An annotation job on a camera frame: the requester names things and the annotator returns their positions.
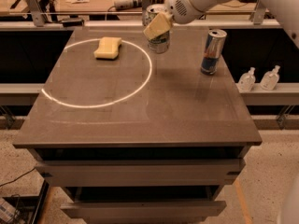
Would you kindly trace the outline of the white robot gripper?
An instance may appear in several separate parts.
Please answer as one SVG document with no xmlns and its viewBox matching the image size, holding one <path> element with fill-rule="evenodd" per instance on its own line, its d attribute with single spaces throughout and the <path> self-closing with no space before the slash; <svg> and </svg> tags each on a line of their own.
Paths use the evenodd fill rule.
<svg viewBox="0 0 299 224">
<path fill-rule="evenodd" d="M 158 13 L 143 31 L 148 40 L 168 32 L 173 22 L 186 24 L 200 18 L 210 8 L 227 0 L 167 0 L 168 12 Z"/>
</svg>

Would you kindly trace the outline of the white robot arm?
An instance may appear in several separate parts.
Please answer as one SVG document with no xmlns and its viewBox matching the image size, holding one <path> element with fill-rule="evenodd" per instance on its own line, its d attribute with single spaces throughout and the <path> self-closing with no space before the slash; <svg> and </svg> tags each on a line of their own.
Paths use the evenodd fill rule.
<svg viewBox="0 0 299 224">
<path fill-rule="evenodd" d="M 167 0 L 166 12 L 159 12 L 144 30 L 147 39 L 168 32 L 173 23 L 187 24 L 217 4 L 231 0 Z M 299 47 L 299 0 L 260 0 L 275 16 L 292 42 Z"/>
</svg>

